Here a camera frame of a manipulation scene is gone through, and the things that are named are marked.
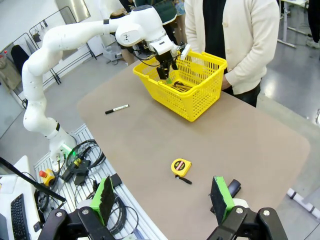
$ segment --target keyboard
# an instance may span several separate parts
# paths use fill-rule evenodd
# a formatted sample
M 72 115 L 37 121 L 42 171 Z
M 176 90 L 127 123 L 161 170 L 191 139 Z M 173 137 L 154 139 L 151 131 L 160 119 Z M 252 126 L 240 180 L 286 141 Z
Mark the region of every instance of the keyboard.
M 11 221 L 14 240 L 30 240 L 23 194 L 11 202 Z

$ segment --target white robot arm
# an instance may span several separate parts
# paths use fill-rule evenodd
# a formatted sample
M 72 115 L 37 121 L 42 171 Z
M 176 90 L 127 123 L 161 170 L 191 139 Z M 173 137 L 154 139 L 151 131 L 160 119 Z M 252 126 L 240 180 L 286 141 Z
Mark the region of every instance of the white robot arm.
M 75 23 L 50 29 L 44 36 L 42 47 L 24 63 L 22 83 L 28 106 L 23 125 L 31 132 L 39 132 L 49 140 L 51 161 L 68 154 L 76 143 L 60 124 L 45 116 L 47 100 L 43 91 L 43 74 L 53 68 L 64 50 L 76 49 L 96 35 L 115 32 L 116 40 L 129 47 L 145 40 L 152 52 L 158 54 L 160 63 L 166 65 L 177 55 L 174 45 L 163 28 L 157 11 L 148 5 L 135 8 L 130 15 L 118 19 Z

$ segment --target dark green clothing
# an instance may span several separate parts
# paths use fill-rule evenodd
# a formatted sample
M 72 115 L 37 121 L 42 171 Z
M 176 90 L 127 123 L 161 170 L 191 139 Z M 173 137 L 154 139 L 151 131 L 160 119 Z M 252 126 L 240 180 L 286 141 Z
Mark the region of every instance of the dark green clothing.
M 142 5 L 151 5 L 159 14 L 163 23 L 175 18 L 177 10 L 172 0 L 135 0 L 137 7 Z

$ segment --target marker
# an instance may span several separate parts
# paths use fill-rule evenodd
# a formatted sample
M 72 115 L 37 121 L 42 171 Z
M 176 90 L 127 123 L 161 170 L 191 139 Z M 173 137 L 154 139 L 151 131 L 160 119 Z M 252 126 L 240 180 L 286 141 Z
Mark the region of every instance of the marker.
M 129 107 L 129 104 L 124 105 L 124 106 L 119 106 L 119 107 L 116 107 L 116 108 L 114 108 L 114 109 L 108 110 L 108 111 L 105 112 L 105 114 L 106 114 L 106 115 L 107 115 L 107 114 L 111 114 L 111 113 L 113 113 L 113 112 L 115 112 L 115 111 L 118 111 L 118 110 L 120 110 L 120 109 L 125 109 L 125 108 L 127 108 L 127 107 Z

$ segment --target tape measure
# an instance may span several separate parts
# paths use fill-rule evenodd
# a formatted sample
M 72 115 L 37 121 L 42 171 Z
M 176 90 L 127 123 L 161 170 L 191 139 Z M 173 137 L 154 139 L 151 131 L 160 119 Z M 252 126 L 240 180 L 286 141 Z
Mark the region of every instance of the tape measure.
M 191 167 L 191 162 L 183 158 L 178 158 L 171 164 L 171 170 L 175 175 L 183 177 L 187 174 L 189 168 Z

